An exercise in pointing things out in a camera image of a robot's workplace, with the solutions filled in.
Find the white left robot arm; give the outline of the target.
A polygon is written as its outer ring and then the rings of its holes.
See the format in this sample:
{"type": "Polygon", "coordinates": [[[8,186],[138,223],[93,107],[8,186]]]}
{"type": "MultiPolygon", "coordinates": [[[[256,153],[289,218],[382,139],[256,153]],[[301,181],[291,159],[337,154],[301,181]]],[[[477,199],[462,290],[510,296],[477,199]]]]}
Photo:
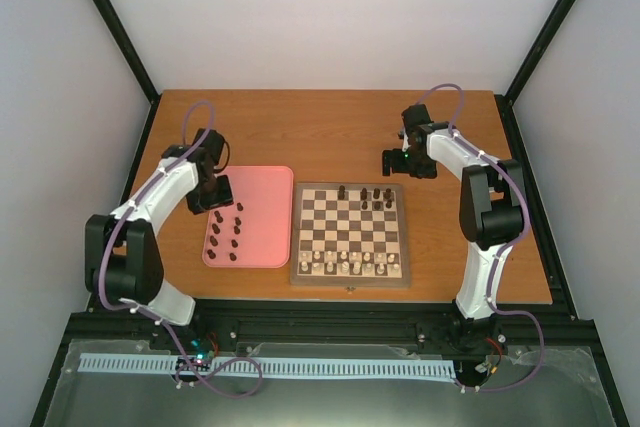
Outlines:
{"type": "Polygon", "coordinates": [[[194,215],[233,204],[222,153],[230,149],[215,130],[200,129],[194,142],[174,144],[133,196],[85,225],[85,286],[106,309],[143,312],[173,326],[186,349],[201,347],[208,325],[194,315],[196,302],[165,278],[156,236],[181,201],[194,215]]]}

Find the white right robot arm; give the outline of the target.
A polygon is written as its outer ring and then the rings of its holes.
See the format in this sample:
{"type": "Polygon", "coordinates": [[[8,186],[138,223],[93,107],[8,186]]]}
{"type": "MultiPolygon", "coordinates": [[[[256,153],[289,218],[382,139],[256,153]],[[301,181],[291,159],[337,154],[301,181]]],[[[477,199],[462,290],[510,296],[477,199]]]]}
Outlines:
{"type": "Polygon", "coordinates": [[[501,160],[464,138],[448,122],[434,122],[424,104],[401,113],[400,148],[382,153],[382,174],[434,179],[442,166],[460,181],[459,225],[468,242],[459,314],[479,321],[495,313],[504,264],[531,227],[522,167],[501,160]]]}

